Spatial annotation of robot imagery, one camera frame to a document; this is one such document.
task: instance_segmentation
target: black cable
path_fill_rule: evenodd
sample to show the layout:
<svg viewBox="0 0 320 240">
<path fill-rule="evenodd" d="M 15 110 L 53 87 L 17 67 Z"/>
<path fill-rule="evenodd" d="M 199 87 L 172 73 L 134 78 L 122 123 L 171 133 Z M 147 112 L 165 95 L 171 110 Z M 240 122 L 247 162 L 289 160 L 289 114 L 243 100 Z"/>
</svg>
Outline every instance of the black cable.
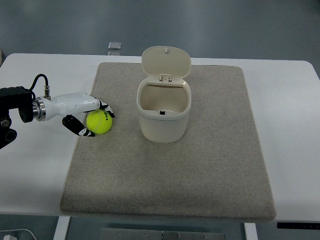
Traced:
<svg viewBox="0 0 320 240">
<path fill-rule="evenodd" d="M 29 90 L 31 90 L 31 91 L 32 91 L 32 90 L 35 88 L 36 83 L 37 83 L 37 81 L 38 81 L 38 79 L 39 79 L 40 77 L 44 77 L 45 85 L 46 85 L 46 86 L 48 86 L 48 85 L 49 85 L 49 82 L 48 82 L 48 78 L 47 78 L 47 76 L 46 76 L 46 75 L 44 75 L 44 74 L 42 74 L 42 73 L 40 73 L 40 74 L 38 74 L 38 75 L 35 77 L 35 79 L 33 80 L 32 86 L 29 88 Z"/>
</svg>

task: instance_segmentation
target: cable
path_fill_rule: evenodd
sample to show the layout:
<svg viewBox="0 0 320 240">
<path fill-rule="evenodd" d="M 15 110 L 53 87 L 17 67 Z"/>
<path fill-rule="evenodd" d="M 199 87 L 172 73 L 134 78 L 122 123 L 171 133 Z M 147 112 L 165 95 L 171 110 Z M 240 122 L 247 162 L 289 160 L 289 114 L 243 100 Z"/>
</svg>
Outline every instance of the cable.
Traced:
<svg viewBox="0 0 320 240">
<path fill-rule="evenodd" d="M 35 235 L 32 233 L 32 231 L 30 231 L 29 229 L 25 229 L 25 228 L 19 228 L 19 229 L 11 229 L 11 230 L 0 230 L 0 233 L 2 232 L 15 232 L 15 231 L 27 231 L 29 232 L 32 237 L 34 238 L 34 240 L 37 240 L 37 238 L 35 237 Z"/>
<path fill-rule="evenodd" d="M 47 78 L 47 76 L 46 76 L 46 75 L 44 75 L 44 74 L 42 74 L 42 73 L 40 73 L 40 74 L 38 74 L 38 75 L 35 77 L 35 79 L 33 80 L 32 86 L 29 88 L 29 90 L 31 90 L 31 91 L 32 91 L 32 90 L 35 88 L 35 86 L 36 86 L 36 83 L 37 83 L 38 79 L 39 79 L 39 78 L 41 78 L 41 77 L 44 77 L 45 85 L 46 85 L 46 86 L 48 86 L 48 85 L 49 85 L 49 82 L 48 82 L 48 78 Z"/>
<path fill-rule="evenodd" d="M 49 82 L 48 82 L 47 76 L 44 75 L 44 74 L 42 74 L 42 73 L 38 74 L 38 75 L 34 78 L 33 83 L 32 83 L 32 86 L 29 88 L 29 90 L 30 90 L 31 93 L 32 93 L 32 102 L 33 102 L 34 100 L 36 100 L 36 95 L 35 95 L 35 93 L 34 93 L 32 90 L 35 88 L 38 79 L 41 78 L 41 77 L 43 77 L 43 78 L 44 78 L 44 81 L 45 81 L 45 86 L 44 86 L 44 87 L 49 87 Z"/>
</svg>

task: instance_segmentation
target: open lid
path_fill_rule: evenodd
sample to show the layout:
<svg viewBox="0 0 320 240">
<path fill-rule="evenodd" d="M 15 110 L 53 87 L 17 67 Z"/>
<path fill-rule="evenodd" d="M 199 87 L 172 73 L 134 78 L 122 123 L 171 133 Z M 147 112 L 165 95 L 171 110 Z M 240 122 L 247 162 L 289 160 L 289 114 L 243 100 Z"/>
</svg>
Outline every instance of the open lid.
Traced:
<svg viewBox="0 0 320 240">
<path fill-rule="evenodd" d="M 188 53 L 171 46 L 153 46 L 146 49 L 141 62 L 146 74 L 159 79 L 161 75 L 171 75 L 172 79 L 183 79 L 191 68 Z"/>
</svg>

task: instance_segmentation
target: gray carpet mat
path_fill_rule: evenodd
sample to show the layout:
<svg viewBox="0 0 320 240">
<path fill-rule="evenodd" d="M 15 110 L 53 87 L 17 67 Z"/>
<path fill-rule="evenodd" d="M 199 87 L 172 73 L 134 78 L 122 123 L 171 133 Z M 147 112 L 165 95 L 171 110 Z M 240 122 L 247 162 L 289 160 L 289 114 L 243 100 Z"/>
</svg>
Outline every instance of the gray carpet mat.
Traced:
<svg viewBox="0 0 320 240">
<path fill-rule="evenodd" d="M 92 95 L 115 114 L 109 132 L 79 137 L 61 199 L 65 214 L 126 214 L 270 221 L 270 183 L 241 68 L 193 65 L 184 136 L 154 143 L 141 133 L 139 63 L 101 63 Z"/>
</svg>

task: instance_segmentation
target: tennis ball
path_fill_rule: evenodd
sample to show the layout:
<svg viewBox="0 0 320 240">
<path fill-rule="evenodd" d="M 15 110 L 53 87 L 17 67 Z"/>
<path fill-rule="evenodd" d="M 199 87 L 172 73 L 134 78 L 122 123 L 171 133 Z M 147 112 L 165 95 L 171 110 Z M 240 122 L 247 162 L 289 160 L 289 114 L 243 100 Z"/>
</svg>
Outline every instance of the tennis ball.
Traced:
<svg viewBox="0 0 320 240">
<path fill-rule="evenodd" d="M 87 128 L 95 134 L 105 134 L 112 125 L 110 114 L 102 109 L 97 109 L 89 113 L 86 118 Z"/>
</svg>

